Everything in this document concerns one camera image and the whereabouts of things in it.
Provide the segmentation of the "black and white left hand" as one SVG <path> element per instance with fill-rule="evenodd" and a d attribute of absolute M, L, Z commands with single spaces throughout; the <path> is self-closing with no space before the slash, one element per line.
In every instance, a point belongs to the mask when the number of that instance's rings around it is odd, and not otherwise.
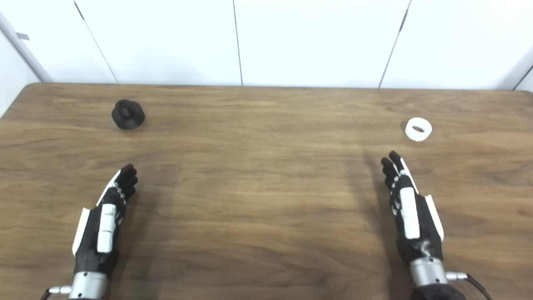
<path fill-rule="evenodd" d="M 82 209 L 72 245 L 75 274 L 112 275 L 119 258 L 120 228 L 137 182 L 137 170 L 128 164 L 110 179 L 93 208 Z"/>

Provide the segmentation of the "black and white right hand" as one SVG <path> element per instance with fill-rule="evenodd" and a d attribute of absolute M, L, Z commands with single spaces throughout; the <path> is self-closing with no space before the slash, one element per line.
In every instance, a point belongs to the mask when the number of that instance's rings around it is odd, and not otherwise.
<path fill-rule="evenodd" d="M 419 193 L 407 163 L 396 151 L 382 158 L 381 165 L 401 259 L 406 265 L 425 257 L 442 261 L 444 232 L 432 197 Z"/>

